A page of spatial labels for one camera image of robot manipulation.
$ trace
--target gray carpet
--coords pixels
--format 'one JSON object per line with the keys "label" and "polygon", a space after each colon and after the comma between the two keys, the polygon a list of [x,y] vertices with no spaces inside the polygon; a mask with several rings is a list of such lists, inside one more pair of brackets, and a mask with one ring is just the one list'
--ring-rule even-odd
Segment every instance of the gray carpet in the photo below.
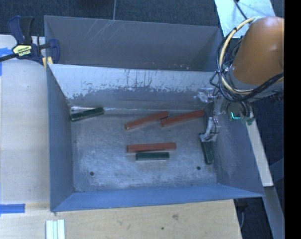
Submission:
{"label": "gray carpet", "polygon": [[[285,0],[271,0],[276,16],[285,17]],[[31,34],[44,36],[44,15],[219,26],[214,0],[0,0],[0,33],[8,34],[13,16],[34,16]],[[284,101],[254,103],[257,125],[269,165],[284,156]],[[284,211],[284,180],[276,183]],[[261,199],[248,199],[244,239],[271,239]]]}

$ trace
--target red wooden stick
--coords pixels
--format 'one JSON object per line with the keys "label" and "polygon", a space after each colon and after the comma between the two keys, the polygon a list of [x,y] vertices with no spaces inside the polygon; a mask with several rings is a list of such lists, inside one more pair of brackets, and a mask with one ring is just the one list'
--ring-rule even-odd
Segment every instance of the red wooden stick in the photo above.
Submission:
{"label": "red wooden stick", "polygon": [[168,125],[173,125],[173,124],[177,124],[180,122],[184,122],[184,121],[188,121],[188,120],[192,120],[192,119],[196,119],[199,117],[204,116],[204,111],[203,110],[199,110],[199,111],[194,111],[191,113],[186,113],[186,114],[182,114],[179,116],[174,116],[174,117],[169,117],[166,119],[163,119],[161,121],[161,125],[162,126],[168,126]]}
{"label": "red wooden stick", "polygon": [[126,130],[130,130],[130,129],[133,129],[133,128],[136,128],[136,127],[139,127],[139,126],[143,126],[143,125],[155,122],[157,120],[164,119],[168,116],[169,116],[169,113],[167,111],[165,111],[165,112],[161,112],[161,113],[158,113],[158,114],[147,116],[145,118],[141,118],[141,119],[137,119],[137,120],[134,120],[134,121],[131,121],[131,122],[127,122],[124,126],[125,126]]}
{"label": "red wooden stick", "polygon": [[127,152],[143,152],[143,151],[175,150],[175,149],[176,149],[176,143],[174,142],[127,145]]}

